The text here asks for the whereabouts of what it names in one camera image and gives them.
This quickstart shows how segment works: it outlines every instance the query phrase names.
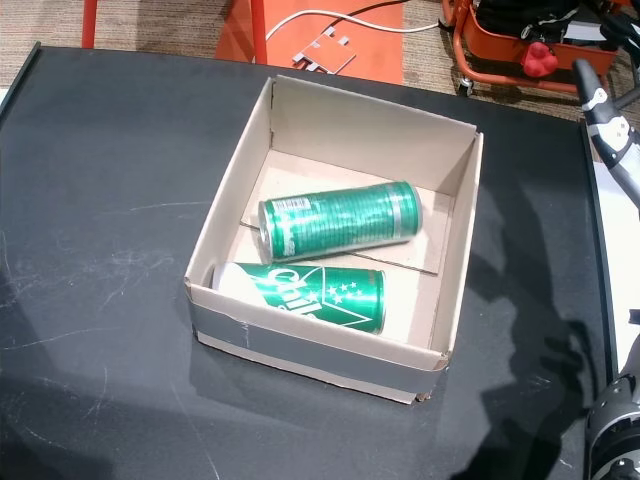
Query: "orange floor mat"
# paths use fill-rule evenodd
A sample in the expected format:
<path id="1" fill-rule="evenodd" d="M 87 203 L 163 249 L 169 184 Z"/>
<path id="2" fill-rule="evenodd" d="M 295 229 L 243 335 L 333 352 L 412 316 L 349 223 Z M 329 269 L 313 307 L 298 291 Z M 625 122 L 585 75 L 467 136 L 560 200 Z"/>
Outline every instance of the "orange floor mat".
<path id="1" fill-rule="evenodd" d="M 376 3 L 376 0 L 265 0 L 266 31 L 280 20 L 300 10 L 321 9 L 349 13 Z M 358 15 L 368 22 L 388 27 L 403 27 L 402 4 L 390 5 Z M 270 65 L 292 67 L 292 58 L 320 35 L 334 20 L 331 17 L 305 15 L 282 28 L 267 42 Z M 349 37 L 356 57 L 340 75 L 402 84 L 402 34 L 381 32 L 347 21 L 336 27 L 336 37 Z M 253 58 L 251 9 L 249 0 L 235 0 L 216 48 L 216 58 L 250 62 Z"/>

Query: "open cardboard box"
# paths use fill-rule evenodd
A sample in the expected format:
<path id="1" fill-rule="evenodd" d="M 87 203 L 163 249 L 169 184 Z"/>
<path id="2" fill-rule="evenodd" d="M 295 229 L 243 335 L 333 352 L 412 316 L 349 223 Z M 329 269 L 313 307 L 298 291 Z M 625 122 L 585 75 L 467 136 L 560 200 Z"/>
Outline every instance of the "open cardboard box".
<path id="1" fill-rule="evenodd" d="M 211 205 L 186 272 L 198 339 L 249 360 L 411 403 L 450 360 L 482 156 L 473 125 L 287 77 L 269 79 Z M 226 261 L 260 263 L 257 203 L 408 180 L 423 228 L 410 242 L 298 261 L 383 270 L 373 335 L 212 290 Z"/>

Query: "carpet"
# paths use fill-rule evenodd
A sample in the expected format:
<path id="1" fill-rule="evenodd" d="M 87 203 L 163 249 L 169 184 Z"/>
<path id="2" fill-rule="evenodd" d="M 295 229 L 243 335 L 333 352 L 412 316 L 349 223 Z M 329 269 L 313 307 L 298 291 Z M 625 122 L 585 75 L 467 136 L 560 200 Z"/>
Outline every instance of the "carpet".
<path id="1" fill-rule="evenodd" d="M 98 2 L 96 48 L 140 50 L 213 57 L 224 19 L 226 0 L 108 0 Z M 406 28 L 437 20 L 436 0 L 412 0 L 404 5 Z M 10 85 L 35 41 L 43 45 L 79 46 L 82 0 L 3 0 L 0 3 L 0 88 Z M 403 36 L 404 84 L 455 94 L 459 74 L 450 37 L 439 29 Z M 626 53 L 609 75 L 614 95 L 633 85 Z M 579 118 L 571 95 L 535 89 L 476 85 L 474 98 L 566 119 Z M 625 110 L 640 125 L 640 102 Z"/>

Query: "black table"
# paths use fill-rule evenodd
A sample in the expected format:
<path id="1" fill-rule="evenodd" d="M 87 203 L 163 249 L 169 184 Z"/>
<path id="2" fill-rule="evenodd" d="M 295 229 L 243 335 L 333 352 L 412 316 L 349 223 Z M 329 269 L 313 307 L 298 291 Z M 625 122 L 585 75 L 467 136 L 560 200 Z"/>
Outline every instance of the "black table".
<path id="1" fill-rule="evenodd" d="M 607 340 L 576 123 L 209 59 L 34 53 L 0 119 L 3 480 L 581 478 Z M 182 275 L 277 73 L 486 134 L 457 352 L 426 403 L 328 386 L 192 335 Z"/>

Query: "soda can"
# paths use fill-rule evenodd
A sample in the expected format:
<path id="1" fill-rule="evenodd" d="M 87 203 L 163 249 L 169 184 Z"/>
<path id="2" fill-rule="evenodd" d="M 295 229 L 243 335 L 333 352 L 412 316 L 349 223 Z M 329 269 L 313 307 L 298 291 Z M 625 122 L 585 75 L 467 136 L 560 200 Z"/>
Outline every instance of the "soda can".
<path id="1" fill-rule="evenodd" d="M 211 288 L 365 332 L 384 325 L 384 272 L 378 270 L 227 262 L 215 268 Z"/>
<path id="2" fill-rule="evenodd" d="M 409 240 L 422 206 L 407 182 L 309 193 L 260 202 L 266 263 L 329 255 Z"/>

